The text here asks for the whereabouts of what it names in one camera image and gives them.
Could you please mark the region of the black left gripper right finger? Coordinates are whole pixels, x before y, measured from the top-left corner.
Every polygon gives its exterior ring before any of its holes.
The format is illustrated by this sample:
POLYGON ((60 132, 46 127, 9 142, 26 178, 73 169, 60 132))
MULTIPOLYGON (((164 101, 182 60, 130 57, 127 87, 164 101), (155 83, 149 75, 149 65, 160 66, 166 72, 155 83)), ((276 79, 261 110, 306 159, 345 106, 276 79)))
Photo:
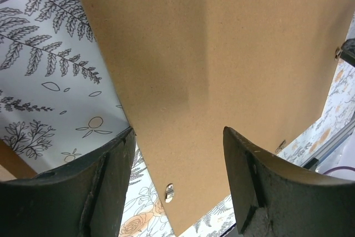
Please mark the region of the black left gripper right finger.
POLYGON ((230 127, 224 157, 243 236, 353 236, 354 182, 296 166, 230 127))

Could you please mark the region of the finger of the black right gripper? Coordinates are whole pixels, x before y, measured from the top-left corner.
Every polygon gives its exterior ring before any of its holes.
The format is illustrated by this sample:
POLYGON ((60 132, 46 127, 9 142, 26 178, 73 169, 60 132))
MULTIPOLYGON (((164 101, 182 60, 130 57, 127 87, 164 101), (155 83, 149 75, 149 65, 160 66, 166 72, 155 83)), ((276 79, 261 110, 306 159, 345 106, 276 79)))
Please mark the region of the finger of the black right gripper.
POLYGON ((341 46, 341 59, 355 66, 355 39, 351 38, 346 40, 341 46))

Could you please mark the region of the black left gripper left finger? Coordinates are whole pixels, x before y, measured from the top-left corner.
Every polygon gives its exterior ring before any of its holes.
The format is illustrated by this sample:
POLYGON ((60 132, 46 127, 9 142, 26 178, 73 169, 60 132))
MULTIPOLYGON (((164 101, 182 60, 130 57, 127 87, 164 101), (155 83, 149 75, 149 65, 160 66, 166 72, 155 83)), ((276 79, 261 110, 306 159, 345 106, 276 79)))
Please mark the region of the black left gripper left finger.
POLYGON ((1 182, 2 236, 118 236, 135 132, 38 174, 1 182))

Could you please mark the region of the wooden picture frame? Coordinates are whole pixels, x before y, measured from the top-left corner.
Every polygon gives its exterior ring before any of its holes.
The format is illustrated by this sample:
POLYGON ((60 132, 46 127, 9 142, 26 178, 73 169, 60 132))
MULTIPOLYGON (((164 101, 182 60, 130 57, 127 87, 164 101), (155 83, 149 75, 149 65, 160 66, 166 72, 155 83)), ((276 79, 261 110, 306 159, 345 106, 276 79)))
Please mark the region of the wooden picture frame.
POLYGON ((30 179, 37 173, 1 140, 1 181, 30 179))

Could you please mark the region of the brown frame backing board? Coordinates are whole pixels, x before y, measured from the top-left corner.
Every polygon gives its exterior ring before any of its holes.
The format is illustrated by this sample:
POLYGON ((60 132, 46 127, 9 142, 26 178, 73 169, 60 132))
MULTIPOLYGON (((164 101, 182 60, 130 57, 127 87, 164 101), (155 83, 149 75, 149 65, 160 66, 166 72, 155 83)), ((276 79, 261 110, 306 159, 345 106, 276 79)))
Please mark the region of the brown frame backing board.
POLYGON ((81 0, 176 235, 230 192, 232 127, 275 152, 317 121, 354 0, 81 0))

